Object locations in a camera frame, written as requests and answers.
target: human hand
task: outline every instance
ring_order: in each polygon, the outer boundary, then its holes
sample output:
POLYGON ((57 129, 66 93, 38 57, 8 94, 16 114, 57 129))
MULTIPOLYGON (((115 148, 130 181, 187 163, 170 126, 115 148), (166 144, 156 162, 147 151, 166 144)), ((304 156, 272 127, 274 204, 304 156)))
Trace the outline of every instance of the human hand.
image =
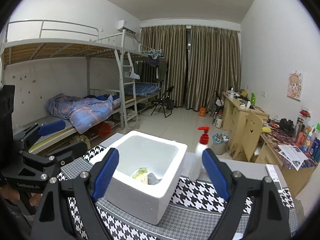
MULTIPOLYGON (((9 185, 0 187, 0 196, 9 200, 12 204, 16 205, 17 200, 20 200, 20 194, 17 190, 10 188, 9 185)), ((41 200, 42 194, 31 193, 29 203, 31 206, 38 206, 41 200)))
POLYGON ((20 194, 17 190, 10 188, 9 185, 0 187, 0 196, 9 200, 12 204, 17 204, 17 200, 20 200, 20 194))
POLYGON ((31 198, 29 199, 29 203, 31 206, 38 206, 41 200, 42 194, 40 193, 31 193, 31 198))

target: styrofoam box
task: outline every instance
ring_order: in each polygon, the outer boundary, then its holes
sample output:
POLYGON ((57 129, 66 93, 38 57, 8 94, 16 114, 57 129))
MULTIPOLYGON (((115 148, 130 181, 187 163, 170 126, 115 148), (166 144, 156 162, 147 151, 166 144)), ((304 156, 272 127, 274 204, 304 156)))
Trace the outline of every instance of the styrofoam box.
POLYGON ((111 147, 119 151, 120 158, 106 199, 134 217, 158 224, 179 181, 187 145, 131 131, 90 162, 101 161, 111 147), (162 180, 157 185, 147 185, 133 179, 132 175, 142 167, 162 180))

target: pump dispenser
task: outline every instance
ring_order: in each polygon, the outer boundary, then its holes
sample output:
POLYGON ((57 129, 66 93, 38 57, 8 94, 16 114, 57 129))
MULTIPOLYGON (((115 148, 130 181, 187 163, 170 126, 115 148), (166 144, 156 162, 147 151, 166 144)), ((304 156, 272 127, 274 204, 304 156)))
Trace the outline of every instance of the pump dispenser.
POLYGON ((196 157, 193 159, 192 166, 189 172, 189 180, 195 181, 199 178, 202 167, 202 152, 208 148, 209 126, 199 127, 198 130, 203 130, 204 133, 200 136, 199 143, 196 146, 196 157))

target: brown curtain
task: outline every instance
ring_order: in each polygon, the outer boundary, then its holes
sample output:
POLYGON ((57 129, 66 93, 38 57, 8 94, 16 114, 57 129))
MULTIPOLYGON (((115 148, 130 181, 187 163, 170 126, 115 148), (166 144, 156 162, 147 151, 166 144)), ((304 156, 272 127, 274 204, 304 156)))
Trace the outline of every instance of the brown curtain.
MULTIPOLYGON (((162 93, 174 86, 172 99, 174 106, 182 106, 186 75, 186 26, 155 26, 141 30, 141 43, 156 50, 162 50, 167 60, 168 73, 162 85, 162 93)), ((143 82, 156 82, 156 68, 143 63, 138 71, 143 82)))
POLYGON ((186 108, 208 108, 215 90, 240 89, 240 49, 237 31, 192 26, 186 108))

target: floor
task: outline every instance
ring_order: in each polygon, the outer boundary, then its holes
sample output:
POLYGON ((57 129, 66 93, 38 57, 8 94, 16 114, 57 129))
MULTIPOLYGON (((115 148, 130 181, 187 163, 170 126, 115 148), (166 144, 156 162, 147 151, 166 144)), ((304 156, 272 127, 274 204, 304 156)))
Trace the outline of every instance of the floor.
MULTIPOLYGON (((151 107, 139 115, 140 127, 139 129, 134 130, 184 143, 188 145, 187 151, 189 152, 195 152, 196 145, 198 144, 199 138, 203 133, 202 131, 199 131, 197 129, 198 127, 210 127, 210 130, 208 132, 209 147, 212 145, 212 136, 215 133, 226 132, 212 125, 211 116, 207 114, 205 117, 200 117, 199 112, 193 111, 192 109, 187 110, 182 107, 174 108, 174 110, 172 111, 172 115, 167 118, 164 117, 163 110, 161 110, 160 112, 154 112, 153 115, 150 116, 152 110, 153 108, 151 107)), ((134 125, 135 121, 130 120, 129 126, 133 127, 134 125)), ((116 132, 125 134, 125 130, 121 130, 121 128, 119 127, 113 129, 112 133, 109 136, 116 132)), ((98 144, 100 142, 92 141, 92 147, 96 143, 98 144)), ((219 155, 218 157, 223 159, 232 159, 231 155, 228 152, 224 153, 223 155, 219 155)))

